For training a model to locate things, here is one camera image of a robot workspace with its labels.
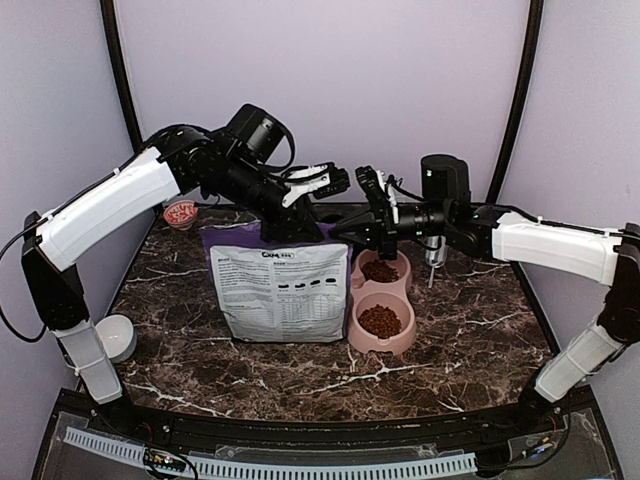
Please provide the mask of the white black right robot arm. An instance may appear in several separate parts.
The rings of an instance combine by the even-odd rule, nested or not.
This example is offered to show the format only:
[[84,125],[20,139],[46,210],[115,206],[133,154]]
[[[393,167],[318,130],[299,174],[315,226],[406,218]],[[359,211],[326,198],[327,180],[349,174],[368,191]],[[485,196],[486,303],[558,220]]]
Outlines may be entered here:
[[432,154],[420,161],[422,193],[399,204],[400,186],[370,166],[356,170],[367,205],[340,220],[333,238],[397,255],[411,240],[430,254],[451,247],[469,257],[517,262],[564,271],[608,287],[602,312],[530,381],[510,424],[534,432],[549,416],[549,405],[639,340],[639,227],[597,229],[547,220],[515,206],[474,203],[465,161]]

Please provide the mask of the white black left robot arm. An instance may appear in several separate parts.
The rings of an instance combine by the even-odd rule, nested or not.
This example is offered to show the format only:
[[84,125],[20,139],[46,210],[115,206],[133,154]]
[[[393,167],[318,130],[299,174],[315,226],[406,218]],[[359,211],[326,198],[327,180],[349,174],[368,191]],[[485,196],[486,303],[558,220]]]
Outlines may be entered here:
[[41,322],[35,335],[14,325],[9,331],[27,344],[52,334],[90,398],[103,406],[103,421],[120,436],[134,435],[141,415],[123,399],[125,388],[97,332],[82,261],[138,217],[195,190],[252,212],[265,241],[321,239],[303,198],[327,185],[330,167],[268,164],[281,142],[295,143],[289,129],[251,104],[213,130],[164,127],[102,179],[46,213],[32,213],[8,241],[21,248],[20,267]]

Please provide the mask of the metal food scoop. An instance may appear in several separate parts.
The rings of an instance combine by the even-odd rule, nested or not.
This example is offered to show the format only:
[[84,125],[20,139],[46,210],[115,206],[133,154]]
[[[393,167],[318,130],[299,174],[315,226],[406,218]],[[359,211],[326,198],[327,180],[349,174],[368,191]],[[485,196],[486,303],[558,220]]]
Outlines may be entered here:
[[425,244],[425,262],[430,269],[428,287],[432,288],[436,270],[446,262],[448,247],[445,238],[441,235],[427,237]]

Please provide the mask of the pink double pet bowl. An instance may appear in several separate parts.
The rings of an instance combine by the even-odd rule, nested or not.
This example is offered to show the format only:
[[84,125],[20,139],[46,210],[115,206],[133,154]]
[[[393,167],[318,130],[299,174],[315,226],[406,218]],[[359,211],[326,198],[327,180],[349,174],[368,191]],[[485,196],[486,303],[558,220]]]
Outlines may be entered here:
[[[347,339],[351,346],[361,353],[375,351],[400,355],[413,344],[416,337],[415,312],[408,300],[408,292],[413,280],[412,267],[408,258],[398,251],[395,260],[385,261],[398,270],[397,281],[392,283],[367,281],[361,272],[361,266],[375,259],[379,259],[376,252],[364,250],[354,262],[351,274],[352,309],[348,317]],[[396,312],[402,324],[398,335],[380,339],[359,325],[358,317],[361,313],[376,304],[389,307]]]

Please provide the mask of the purple pet food bag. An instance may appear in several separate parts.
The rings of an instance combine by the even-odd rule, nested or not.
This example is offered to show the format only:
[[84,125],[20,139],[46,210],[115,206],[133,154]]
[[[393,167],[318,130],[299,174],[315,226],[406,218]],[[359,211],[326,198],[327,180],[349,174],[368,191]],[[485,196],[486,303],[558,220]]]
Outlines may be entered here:
[[257,222],[199,230],[218,307],[236,340],[331,343],[345,337],[352,247],[266,243]]

